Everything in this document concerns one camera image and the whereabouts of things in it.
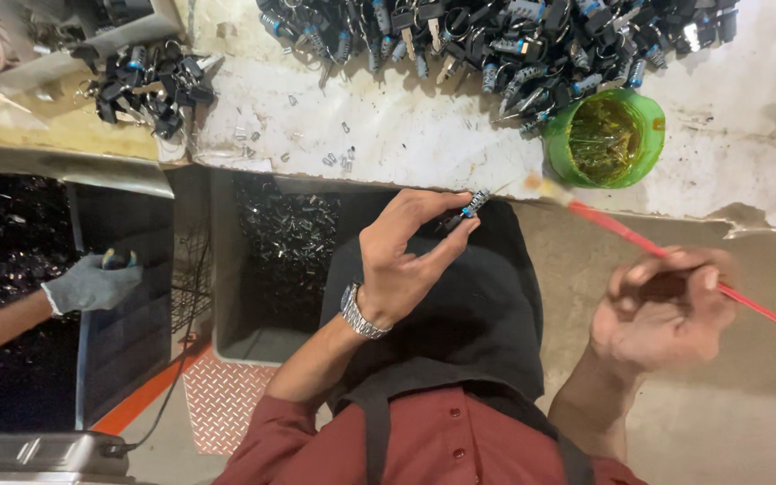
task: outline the metal scrap pile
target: metal scrap pile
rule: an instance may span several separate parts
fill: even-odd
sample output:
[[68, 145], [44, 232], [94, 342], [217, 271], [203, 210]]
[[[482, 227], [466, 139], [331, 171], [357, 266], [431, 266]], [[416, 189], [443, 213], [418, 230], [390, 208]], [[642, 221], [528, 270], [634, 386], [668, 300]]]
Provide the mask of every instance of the metal scrap pile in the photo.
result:
[[[0, 307], [76, 261], [65, 187], [0, 175]], [[0, 347], [0, 430], [73, 427], [79, 316], [50, 319]]]
[[664, 52], [705, 49], [736, 35], [738, 0], [257, 0], [260, 21], [284, 42], [306, 38], [329, 63], [363, 44], [375, 75], [406, 54], [437, 83], [466, 68], [499, 93], [500, 114], [543, 126], [572, 100], [613, 83], [637, 88]]
[[284, 194], [273, 177], [253, 174], [236, 178], [236, 197], [260, 301], [291, 321], [318, 322], [340, 199]]

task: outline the diamond plate floor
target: diamond plate floor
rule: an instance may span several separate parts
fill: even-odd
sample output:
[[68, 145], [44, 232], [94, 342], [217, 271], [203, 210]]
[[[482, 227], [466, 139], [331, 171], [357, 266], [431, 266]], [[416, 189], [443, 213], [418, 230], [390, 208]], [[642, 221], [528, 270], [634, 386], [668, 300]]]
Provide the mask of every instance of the diamond plate floor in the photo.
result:
[[276, 367], [223, 362], [210, 349], [185, 372], [190, 426], [197, 450], [232, 455]]

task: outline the hand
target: hand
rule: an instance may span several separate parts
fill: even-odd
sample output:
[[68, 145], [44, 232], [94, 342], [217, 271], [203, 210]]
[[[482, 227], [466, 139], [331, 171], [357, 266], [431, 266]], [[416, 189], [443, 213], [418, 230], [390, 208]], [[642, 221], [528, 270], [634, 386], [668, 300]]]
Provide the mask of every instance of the hand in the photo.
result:
[[736, 303], [717, 290], [718, 281], [734, 283], [728, 253], [667, 252], [616, 269], [591, 321], [591, 348], [616, 369], [641, 373], [711, 360], [736, 317]]
[[142, 281], [142, 268], [101, 269], [101, 255], [84, 256], [59, 278], [42, 283], [53, 312], [109, 310]]
[[364, 284], [358, 290], [357, 302], [371, 325], [388, 329], [409, 315], [466, 249], [469, 234], [481, 224], [477, 216], [462, 221], [423, 256], [406, 254], [406, 243], [430, 219], [471, 201], [471, 193], [404, 189], [361, 231]]

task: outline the black apron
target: black apron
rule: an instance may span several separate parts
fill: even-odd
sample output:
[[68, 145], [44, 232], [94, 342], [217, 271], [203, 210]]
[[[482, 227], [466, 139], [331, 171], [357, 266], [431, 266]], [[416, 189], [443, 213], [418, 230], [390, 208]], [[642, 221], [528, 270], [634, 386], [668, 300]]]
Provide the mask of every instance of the black apron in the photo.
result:
[[[337, 245], [322, 305], [322, 325], [337, 315], [351, 281], [363, 281], [358, 234], [394, 193], [341, 197]], [[541, 293], [519, 223], [509, 204], [489, 202], [467, 250], [387, 336], [365, 343], [351, 359], [328, 403], [335, 415], [350, 403], [365, 413], [368, 485], [384, 472], [391, 434], [389, 400], [462, 386], [493, 409], [556, 439], [568, 485], [594, 482], [588, 457], [534, 405], [543, 395]], [[407, 252], [421, 255], [439, 242], [422, 226]]]

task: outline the green plastic cup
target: green plastic cup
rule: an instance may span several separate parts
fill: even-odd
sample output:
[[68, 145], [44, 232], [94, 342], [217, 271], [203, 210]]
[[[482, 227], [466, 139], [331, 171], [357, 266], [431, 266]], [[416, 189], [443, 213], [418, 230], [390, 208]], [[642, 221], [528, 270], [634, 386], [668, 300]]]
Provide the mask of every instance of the green plastic cup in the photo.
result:
[[[573, 116], [580, 106], [595, 99], [609, 99], [625, 109], [634, 126], [638, 128], [639, 142], [628, 168], [616, 179], [598, 183], [589, 179], [576, 164], [568, 145]], [[639, 182], [657, 163], [663, 150], [666, 122], [661, 106], [649, 97], [640, 96], [628, 89], [610, 89], [569, 105], [544, 128], [544, 152], [553, 169], [572, 185], [588, 188], [618, 189]]]

